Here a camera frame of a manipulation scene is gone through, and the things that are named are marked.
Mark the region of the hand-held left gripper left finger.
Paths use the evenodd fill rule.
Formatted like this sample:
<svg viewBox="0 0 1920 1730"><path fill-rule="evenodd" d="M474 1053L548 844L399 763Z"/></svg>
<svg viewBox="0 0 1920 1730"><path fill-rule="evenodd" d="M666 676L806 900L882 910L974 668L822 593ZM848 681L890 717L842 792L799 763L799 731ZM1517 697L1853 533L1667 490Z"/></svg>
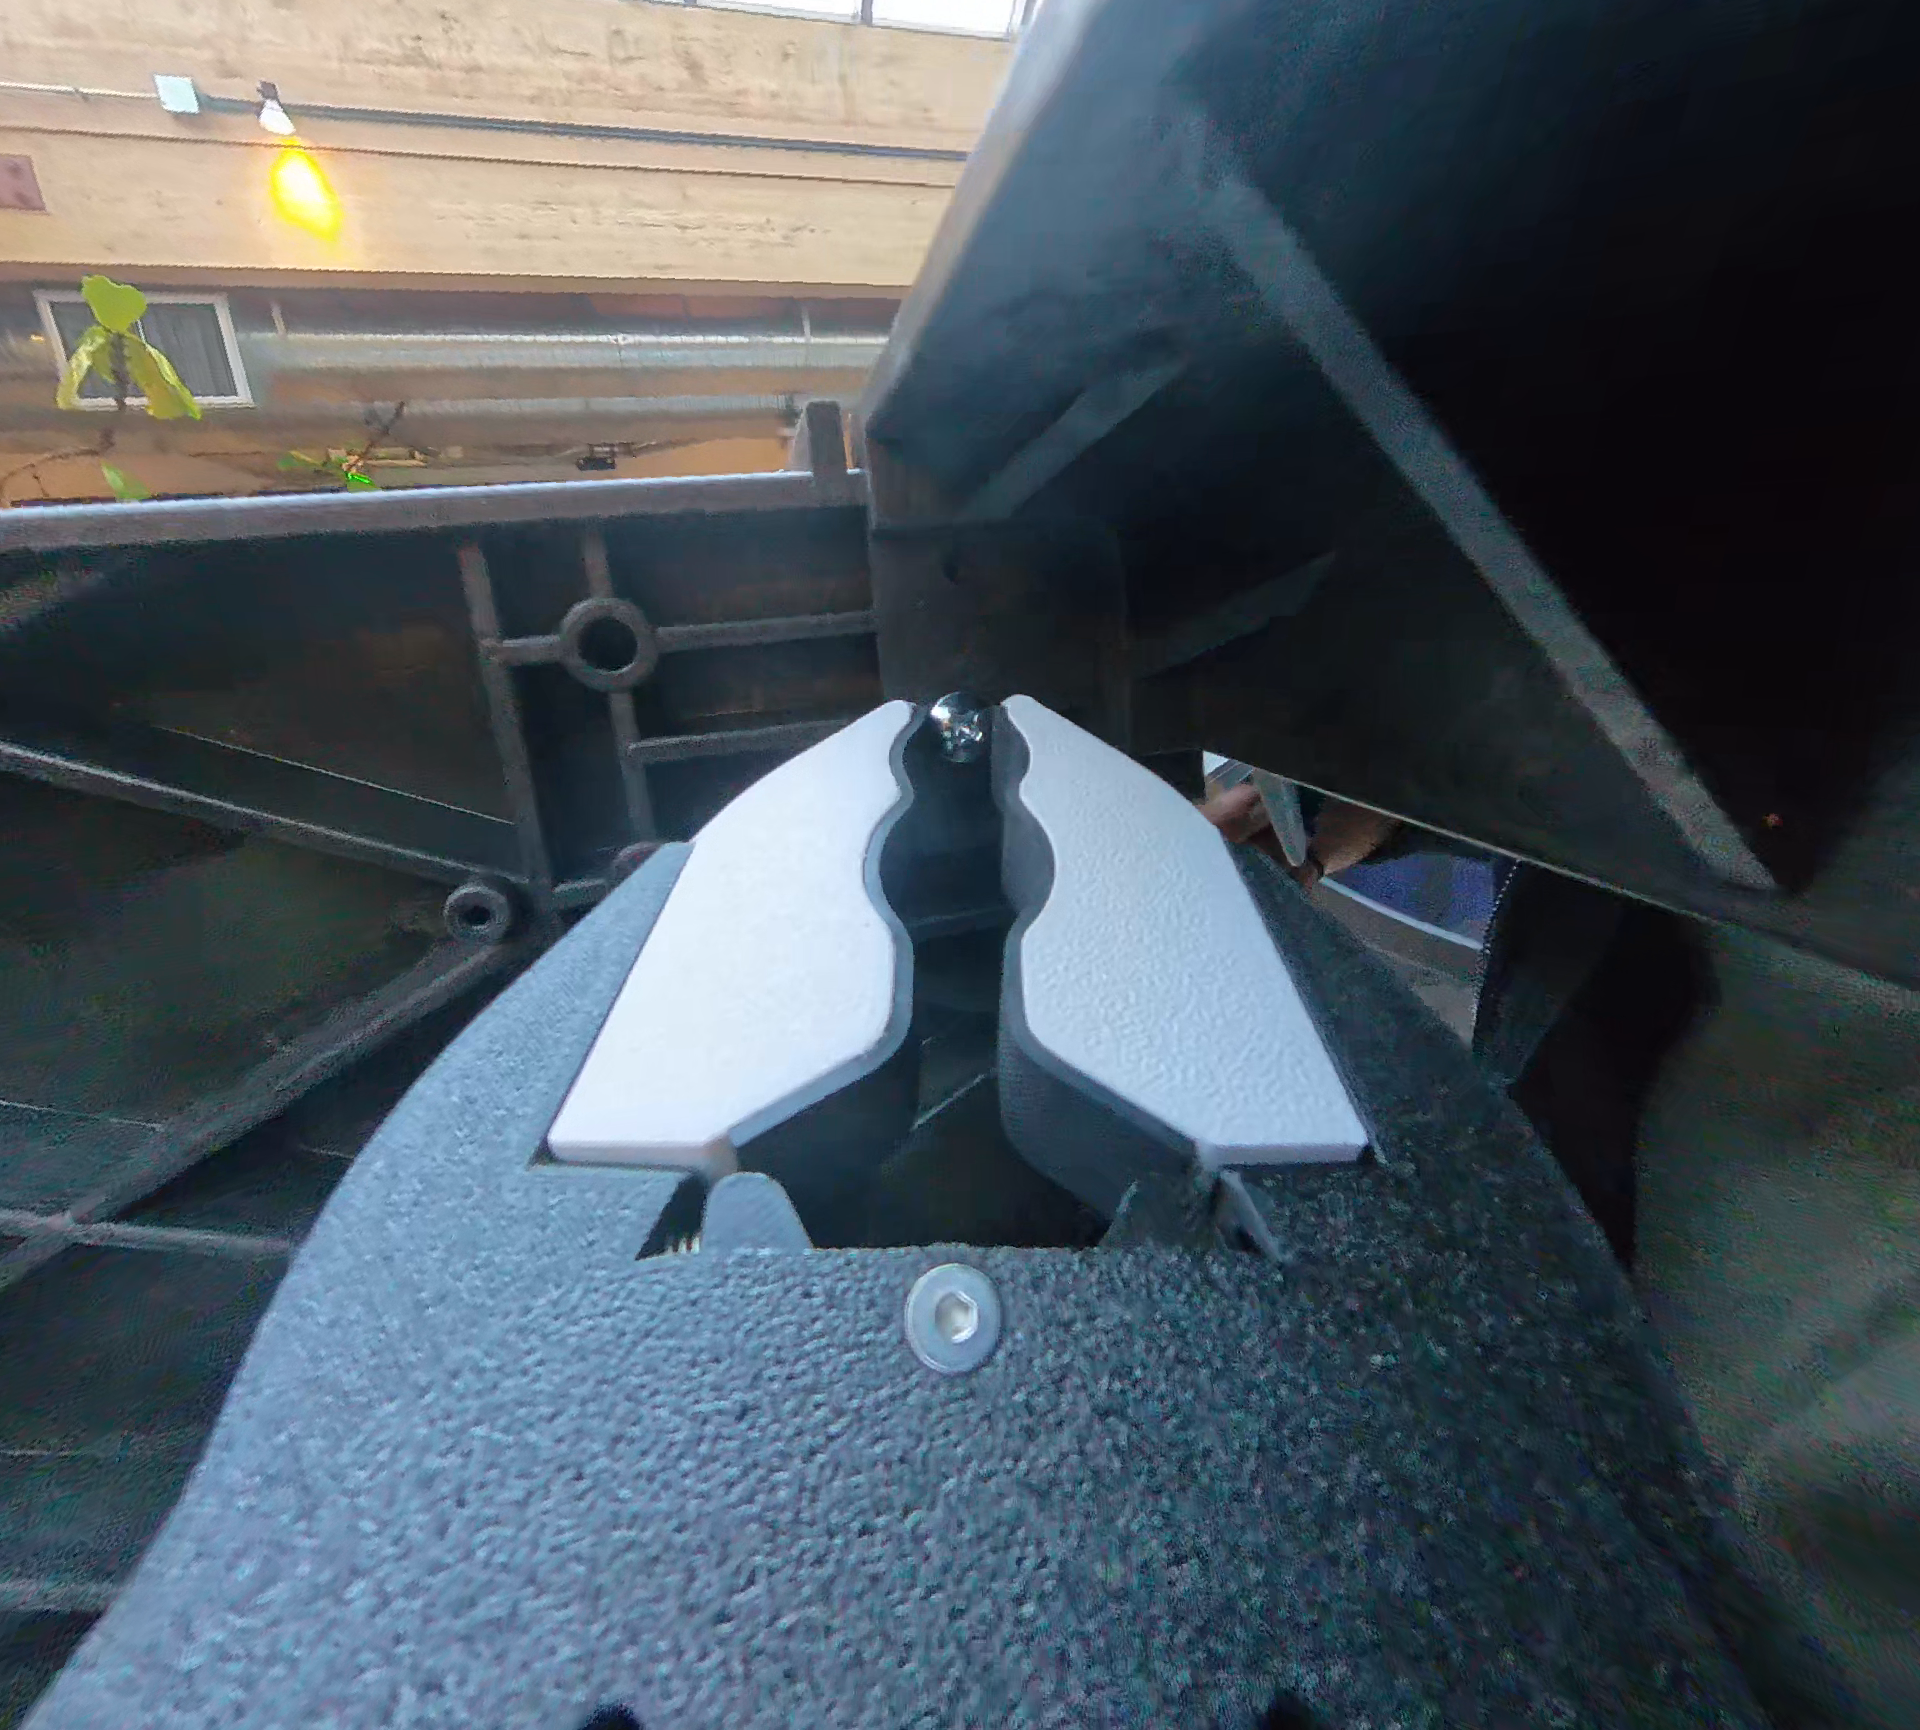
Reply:
<svg viewBox="0 0 1920 1730"><path fill-rule="evenodd" d="M730 1179L914 1034L914 931L882 896L914 814L914 697L761 770L696 833L548 1121L571 1166Z"/></svg>

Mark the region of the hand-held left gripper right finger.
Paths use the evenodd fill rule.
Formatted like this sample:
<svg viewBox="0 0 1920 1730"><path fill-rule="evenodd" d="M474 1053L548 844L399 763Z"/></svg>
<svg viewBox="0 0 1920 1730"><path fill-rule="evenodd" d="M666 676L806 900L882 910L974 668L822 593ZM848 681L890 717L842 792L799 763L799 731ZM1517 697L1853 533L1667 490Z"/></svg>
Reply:
<svg viewBox="0 0 1920 1730"><path fill-rule="evenodd" d="M1199 804L1037 697L997 706L1007 1152L1103 1244L1224 1179L1351 1179L1357 1093Z"/></svg>

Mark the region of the black ribbed plastic furniture panel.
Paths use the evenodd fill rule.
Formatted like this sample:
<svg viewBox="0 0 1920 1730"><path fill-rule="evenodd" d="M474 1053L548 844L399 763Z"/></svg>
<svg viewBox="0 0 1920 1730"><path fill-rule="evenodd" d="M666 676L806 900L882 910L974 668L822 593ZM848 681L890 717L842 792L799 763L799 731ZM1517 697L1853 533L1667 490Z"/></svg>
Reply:
<svg viewBox="0 0 1920 1730"><path fill-rule="evenodd" d="M8 1719L166 1525L412 1076L882 697L848 427L781 481L8 533Z"/></svg>

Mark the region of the green plant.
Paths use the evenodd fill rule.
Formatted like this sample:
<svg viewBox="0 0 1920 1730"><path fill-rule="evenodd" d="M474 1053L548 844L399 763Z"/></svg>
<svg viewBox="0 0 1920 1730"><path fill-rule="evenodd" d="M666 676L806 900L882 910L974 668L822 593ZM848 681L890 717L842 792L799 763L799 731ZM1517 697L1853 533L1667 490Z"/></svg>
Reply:
<svg viewBox="0 0 1920 1730"><path fill-rule="evenodd" d="M205 400L186 389L177 354L141 339L141 288L83 274L95 326L64 354L64 408L83 408L83 389L102 382L117 408L141 408L160 427L205 419Z"/></svg>

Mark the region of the grey metal duct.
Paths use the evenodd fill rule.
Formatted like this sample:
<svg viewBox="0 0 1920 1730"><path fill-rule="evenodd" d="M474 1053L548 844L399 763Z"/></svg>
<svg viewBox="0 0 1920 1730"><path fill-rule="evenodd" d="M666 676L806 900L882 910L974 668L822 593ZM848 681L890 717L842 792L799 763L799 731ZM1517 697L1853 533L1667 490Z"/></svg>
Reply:
<svg viewBox="0 0 1920 1730"><path fill-rule="evenodd" d="M309 326L233 331L257 408L297 400L616 400L616 394L858 394L890 331L425 331L425 326Z"/></svg>

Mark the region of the barred wall window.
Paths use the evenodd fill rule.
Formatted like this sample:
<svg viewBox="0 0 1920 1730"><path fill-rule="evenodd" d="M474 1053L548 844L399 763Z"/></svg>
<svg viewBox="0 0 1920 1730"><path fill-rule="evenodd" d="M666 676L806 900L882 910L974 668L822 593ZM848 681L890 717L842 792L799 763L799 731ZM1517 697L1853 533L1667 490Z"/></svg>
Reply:
<svg viewBox="0 0 1920 1730"><path fill-rule="evenodd" d="M95 326L83 288L28 288L28 306L41 306L41 339L71 371L71 354ZM254 408L254 371L245 371L245 349L233 349L228 297L154 288L141 319L139 319L139 339L160 349L186 371L194 408Z"/></svg>

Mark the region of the wall lamp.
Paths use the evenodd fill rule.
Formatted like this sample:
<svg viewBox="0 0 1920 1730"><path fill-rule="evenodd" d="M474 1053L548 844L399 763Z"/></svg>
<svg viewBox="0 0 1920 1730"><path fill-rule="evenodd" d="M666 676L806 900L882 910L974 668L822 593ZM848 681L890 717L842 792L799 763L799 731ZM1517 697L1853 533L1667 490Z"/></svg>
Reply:
<svg viewBox="0 0 1920 1730"><path fill-rule="evenodd" d="M297 136L278 82L257 82L257 126L275 136L268 194L297 238L342 240L342 190L317 149Z"/></svg>

